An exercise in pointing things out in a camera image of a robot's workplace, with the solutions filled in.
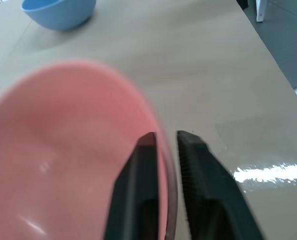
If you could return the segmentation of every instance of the gray floor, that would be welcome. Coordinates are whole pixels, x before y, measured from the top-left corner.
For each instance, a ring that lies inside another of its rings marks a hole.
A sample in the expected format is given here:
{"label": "gray floor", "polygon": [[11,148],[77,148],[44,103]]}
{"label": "gray floor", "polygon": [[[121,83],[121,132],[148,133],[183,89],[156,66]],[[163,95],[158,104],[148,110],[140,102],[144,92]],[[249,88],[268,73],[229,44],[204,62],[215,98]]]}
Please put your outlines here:
{"label": "gray floor", "polygon": [[255,0],[244,10],[291,86],[297,87],[297,0],[268,0],[264,22],[256,22]]}

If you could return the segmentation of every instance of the white chair leg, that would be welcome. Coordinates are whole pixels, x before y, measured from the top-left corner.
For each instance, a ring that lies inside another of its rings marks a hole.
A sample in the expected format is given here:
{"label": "white chair leg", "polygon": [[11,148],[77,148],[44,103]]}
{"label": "white chair leg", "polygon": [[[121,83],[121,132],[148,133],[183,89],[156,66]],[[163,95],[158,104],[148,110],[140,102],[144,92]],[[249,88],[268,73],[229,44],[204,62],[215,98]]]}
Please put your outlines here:
{"label": "white chair leg", "polygon": [[268,0],[256,0],[256,21],[263,22],[265,9],[267,8]]}

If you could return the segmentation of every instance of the bowl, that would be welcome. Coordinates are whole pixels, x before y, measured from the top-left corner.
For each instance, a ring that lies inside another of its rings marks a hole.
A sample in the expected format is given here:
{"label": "bowl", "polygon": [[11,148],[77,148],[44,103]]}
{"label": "bowl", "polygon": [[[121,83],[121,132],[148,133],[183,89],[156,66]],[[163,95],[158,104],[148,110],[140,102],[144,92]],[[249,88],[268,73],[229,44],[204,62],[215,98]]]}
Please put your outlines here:
{"label": "bowl", "polygon": [[39,25],[67,31],[84,23],[93,13],[96,0],[24,0],[22,10]]}
{"label": "bowl", "polygon": [[0,239],[103,239],[115,180],[148,132],[157,139],[159,240],[173,240],[175,166],[142,94],[93,62],[25,77],[0,100]]}

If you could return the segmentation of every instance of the table surface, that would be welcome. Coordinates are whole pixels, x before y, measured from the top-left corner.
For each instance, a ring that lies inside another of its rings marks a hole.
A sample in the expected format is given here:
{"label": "table surface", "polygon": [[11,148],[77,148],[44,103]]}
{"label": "table surface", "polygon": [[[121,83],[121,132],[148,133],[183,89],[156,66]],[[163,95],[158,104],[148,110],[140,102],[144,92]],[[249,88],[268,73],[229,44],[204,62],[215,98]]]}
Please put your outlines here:
{"label": "table surface", "polygon": [[[65,33],[20,5],[0,4],[0,96],[60,60],[113,66],[152,104],[174,156],[176,130],[201,136],[266,238],[297,239],[297,96],[235,0],[99,0],[87,24]],[[177,240],[189,239],[181,192]]]}

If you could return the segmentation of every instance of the blue bowl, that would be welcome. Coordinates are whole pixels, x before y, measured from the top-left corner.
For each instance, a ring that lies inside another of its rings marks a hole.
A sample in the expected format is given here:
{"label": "blue bowl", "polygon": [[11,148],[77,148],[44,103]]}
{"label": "blue bowl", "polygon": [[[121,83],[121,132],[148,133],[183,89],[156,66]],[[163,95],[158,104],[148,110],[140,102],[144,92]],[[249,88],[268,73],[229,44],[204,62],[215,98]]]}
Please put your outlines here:
{"label": "blue bowl", "polygon": [[67,31],[84,23],[93,13],[96,0],[24,0],[22,10],[39,25]]}

